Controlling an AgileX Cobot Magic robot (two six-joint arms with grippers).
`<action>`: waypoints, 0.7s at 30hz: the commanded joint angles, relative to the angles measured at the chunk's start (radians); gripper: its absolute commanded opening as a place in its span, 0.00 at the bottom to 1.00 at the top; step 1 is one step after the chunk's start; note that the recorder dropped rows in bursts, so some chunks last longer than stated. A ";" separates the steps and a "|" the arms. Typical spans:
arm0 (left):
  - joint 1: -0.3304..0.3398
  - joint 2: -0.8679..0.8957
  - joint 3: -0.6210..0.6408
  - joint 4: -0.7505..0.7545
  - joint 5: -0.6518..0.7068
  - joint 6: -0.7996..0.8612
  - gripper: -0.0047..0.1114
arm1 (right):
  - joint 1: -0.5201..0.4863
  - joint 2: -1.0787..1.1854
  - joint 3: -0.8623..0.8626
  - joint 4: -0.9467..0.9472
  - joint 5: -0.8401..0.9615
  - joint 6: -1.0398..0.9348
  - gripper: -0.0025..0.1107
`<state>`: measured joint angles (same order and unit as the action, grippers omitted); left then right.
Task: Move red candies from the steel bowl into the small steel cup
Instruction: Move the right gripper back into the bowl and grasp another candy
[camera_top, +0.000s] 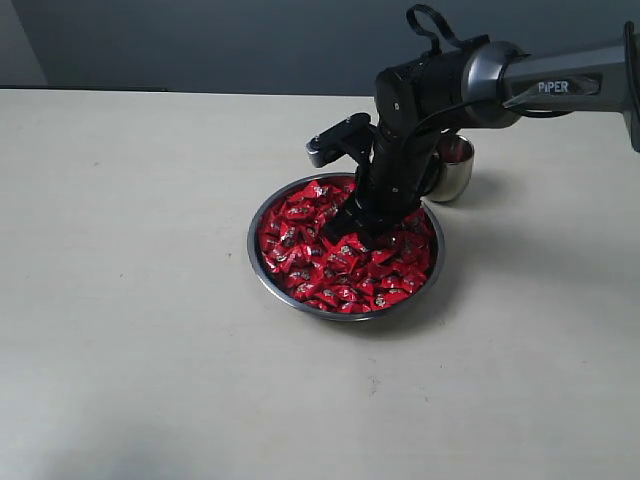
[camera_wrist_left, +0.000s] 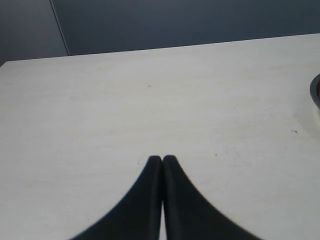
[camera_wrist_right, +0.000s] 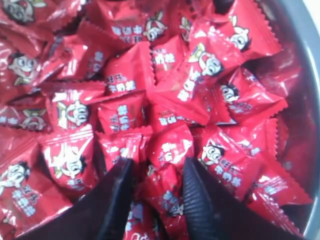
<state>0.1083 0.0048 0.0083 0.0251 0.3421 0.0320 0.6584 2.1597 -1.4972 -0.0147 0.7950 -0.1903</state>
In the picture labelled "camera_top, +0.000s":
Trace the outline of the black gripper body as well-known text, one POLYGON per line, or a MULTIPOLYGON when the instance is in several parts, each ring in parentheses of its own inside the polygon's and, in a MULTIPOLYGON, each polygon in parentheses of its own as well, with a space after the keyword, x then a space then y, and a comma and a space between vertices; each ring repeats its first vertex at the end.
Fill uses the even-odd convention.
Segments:
POLYGON ((418 207, 439 140, 438 129, 401 132, 378 122, 370 165, 344 207, 349 233, 381 235, 418 207))

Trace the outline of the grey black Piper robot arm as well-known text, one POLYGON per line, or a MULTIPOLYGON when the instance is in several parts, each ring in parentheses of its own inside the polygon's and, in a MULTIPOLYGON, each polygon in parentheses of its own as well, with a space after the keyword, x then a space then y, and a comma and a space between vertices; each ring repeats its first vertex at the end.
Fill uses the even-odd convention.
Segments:
POLYGON ((485 36, 379 72, 375 125, 354 158, 356 187, 324 233, 365 245, 413 212, 436 181, 442 147, 465 129, 504 129, 521 118, 619 113, 639 147, 639 33, 555 53, 528 54, 485 36))

